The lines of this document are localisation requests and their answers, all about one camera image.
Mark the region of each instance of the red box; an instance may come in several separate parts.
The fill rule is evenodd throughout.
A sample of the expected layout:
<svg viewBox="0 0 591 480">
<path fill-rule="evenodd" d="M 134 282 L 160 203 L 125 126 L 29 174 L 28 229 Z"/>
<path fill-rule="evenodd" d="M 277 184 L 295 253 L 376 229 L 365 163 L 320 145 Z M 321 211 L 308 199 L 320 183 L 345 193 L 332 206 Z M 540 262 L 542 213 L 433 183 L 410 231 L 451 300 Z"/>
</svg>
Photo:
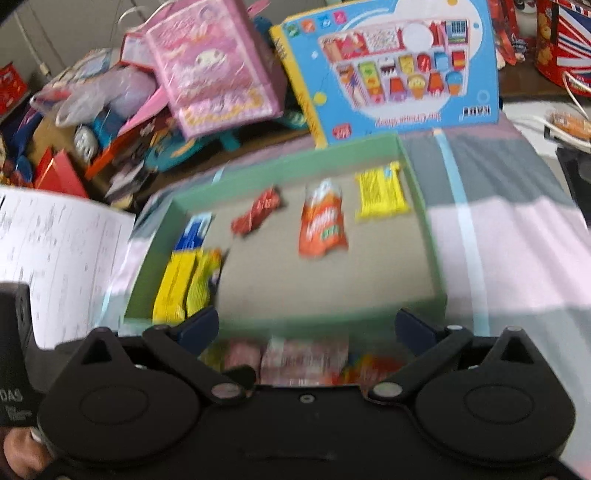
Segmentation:
<svg viewBox="0 0 591 480">
<path fill-rule="evenodd" d="M 548 80 L 564 87 L 563 73 L 591 87 L 591 8 L 578 0 L 538 0 L 535 66 Z M 591 93 L 569 82 L 575 95 Z"/>
<path fill-rule="evenodd" d="M 22 80 L 12 63 L 0 69 L 0 115 L 7 113 L 27 92 L 27 84 Z"/>
</svg>

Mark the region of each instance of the red candy wrapper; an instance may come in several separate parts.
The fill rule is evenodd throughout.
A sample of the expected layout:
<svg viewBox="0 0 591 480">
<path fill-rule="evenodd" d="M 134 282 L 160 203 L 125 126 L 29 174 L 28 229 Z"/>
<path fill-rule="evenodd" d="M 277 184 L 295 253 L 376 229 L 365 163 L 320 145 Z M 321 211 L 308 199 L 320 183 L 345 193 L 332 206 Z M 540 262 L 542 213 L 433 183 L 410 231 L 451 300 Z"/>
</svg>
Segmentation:
<svg viewBox="0 0 591 480">
<path fill-rule="evenodd" d="M 258 229 L 271 212 L 279 208 L 280 204 L 281 198 L 275 187 L 265 190 L 252 204 L 250 212 L 232 221 L 232 233 L 245 236 Z"/>
</svg>

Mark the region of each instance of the white cable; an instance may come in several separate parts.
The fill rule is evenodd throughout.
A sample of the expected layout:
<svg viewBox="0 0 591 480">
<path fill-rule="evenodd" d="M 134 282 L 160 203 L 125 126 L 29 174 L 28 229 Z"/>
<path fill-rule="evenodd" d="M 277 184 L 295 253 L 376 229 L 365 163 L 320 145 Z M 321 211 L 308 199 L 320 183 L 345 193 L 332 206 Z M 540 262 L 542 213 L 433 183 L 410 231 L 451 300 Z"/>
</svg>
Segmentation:
<svg viewBox="0 0 591 480">
<path fill-rule="evenodd" d="M 176 0 L 168 0 L 164 3 L 160 3 L 160 6 L 156 9 L 156 11 L 150 15 L 149 19 L 147 19 L 144 23 L 142 23 L 141 25 L 138 25 L 137 27 L 132 27 L 127 29 L 127 32 L 134 32 L 139 30 L 141 27 L 143 27 L 146 23 L 148 23 L 150 20 L 152 20 L 154 18 L 154 16 L 160 12 L 162 9 L 164 9 L 165 7 L 172 5 L 173 3 L 175 3 Z M 121 21 L 127 17 L 127 15 L 130 15 L 132 13 L 137 12 L 138 10 L 142 10 L 142 9 L 146 9 L 147 7 L 144 7 L 143 5 L 140 5 L 139 7 L 131 7 L 130 9 L 127 9 L 125 12 L 123 12 L 123 14 L 119 17 L 119 21 L 117 22 L 117 26 L 119 27 L 119 29 L 121 29 Z"/>
<path fill-rule="evenodd" d="M 566 92 L 569 94 L 569 97 L 574 102 L 574 104 L 577 106 L 577 108 L 581 111 L 581 113 L 583 114 L 583 116 L 587 120 L 589 120 L 589 115 L 587 115 L 587 112 L 581 106 L 581 104 L 579 103 L 579 101 L 574 97 L 573 92 L 570 91 L 570 86 L 569 86 L 569 82 L 567 81 L 567 79 L 569 79 L 577 87 L 579 87 L 581 90 L 584 90 L 587 93 L 591 93 L 591 88 L 588 85 L 586 85 L 585 83 L 577 80 L 569 72 L 567 72 L 567 71 L 562 72 L 562 83 L 564 84 L 564 88 L 566 89 Z"/>
<path fill-rule="evenodd" d="M 543 124 L 545 127 L 547 127 L 549 130 L 559 133 L 561 135 L 561 137 L 566 137 L 568 140 L 565 140 L 565 141 L 567 141 L 569 144 L 573 145 L 574 147 L 580 148 L 582 150 L 584 149 L 585 151 L 588 151 L 591 148 L 591 142 L 581 140 L 578 137 L 574 137 L 574 136 L 568 134 L 567 132 L 565 132 L 561 128 L 558 128 L 556 125 L 551 124 L 550 122 L 548 122 L 548 120 L 546 120 L 545 118 L 542 118 L 540 116 L 536 116 L 536 115 L 518 116 L 517 118 L 512 118 L 511 122 L 518 123 L 519 120 L 533 120 L 535 122 L 539 122 L 539 123 Z"/>
<path fill-rule="evenodd" d="M 43 74 L 43 76 L 47 80 L 51 80 L 51 71 L 49 70 L 49 67 L 46 65 L 46 63 L 41 59 L 41 57 L 37 53 L 37 50 L 33 46 L 31 39 L 29 38 L 29 34 L 27 33 L 27 30 L 25 30 L 25 27 L 21 21 L 21 17 L 17 11 L 14 12 L 14 20 L 16 20 L 18 29 L 21 31 L 22 34 L 22 39 L 25 41 L 25 44 L 27 45 L 27 48 L 29 49 L 29 52 L 31 53 L 33 60 L 35 60 L 37 67 L 39 67 L 39 70 L 41 71 L 41 74 Z"/>
</svg>

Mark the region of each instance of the person's hand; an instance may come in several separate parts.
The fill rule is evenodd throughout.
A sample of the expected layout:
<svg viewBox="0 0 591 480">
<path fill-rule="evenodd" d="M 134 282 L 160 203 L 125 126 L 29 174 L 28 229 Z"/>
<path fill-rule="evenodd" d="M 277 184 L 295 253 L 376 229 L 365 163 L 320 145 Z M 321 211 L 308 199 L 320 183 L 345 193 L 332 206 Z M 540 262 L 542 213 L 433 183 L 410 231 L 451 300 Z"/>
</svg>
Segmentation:
<svg viewBox="0 0 591 480">
<path fill-rule="evenodd" d="M 34 439 L 30 428 L 13 428 L 4 439 L 4 456 L 19 477 L 35 478 L 53 458 L 40 441 Z"/>
</svg>

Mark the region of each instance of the pink packaging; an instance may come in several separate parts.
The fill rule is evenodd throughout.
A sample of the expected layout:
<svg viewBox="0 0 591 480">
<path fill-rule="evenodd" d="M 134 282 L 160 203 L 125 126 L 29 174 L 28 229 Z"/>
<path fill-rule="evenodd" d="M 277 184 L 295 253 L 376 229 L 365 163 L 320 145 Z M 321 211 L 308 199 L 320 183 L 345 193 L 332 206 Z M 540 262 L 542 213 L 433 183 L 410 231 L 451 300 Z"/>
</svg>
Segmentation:
<svg viewBox="0 0 591 480">
<path fill-rule="evenodd" d="M 249 365 L 258 375 L 261 367 L 261 348 L 245 340 L 232 340 L 224 358 L 224 369 Z"/>
<path fill-rule="evenodd" d="M 241 0 L 178 0 L 143 26 L 185 137 L 282 115 L 287 79 Z"/>
<path fill-rule="evenodd" d="M 261 384 L 319 387 L 337 383 L 347 363 L 349 342 L 285 340 L 273 337 L 261 361 Z"/>
</svg>

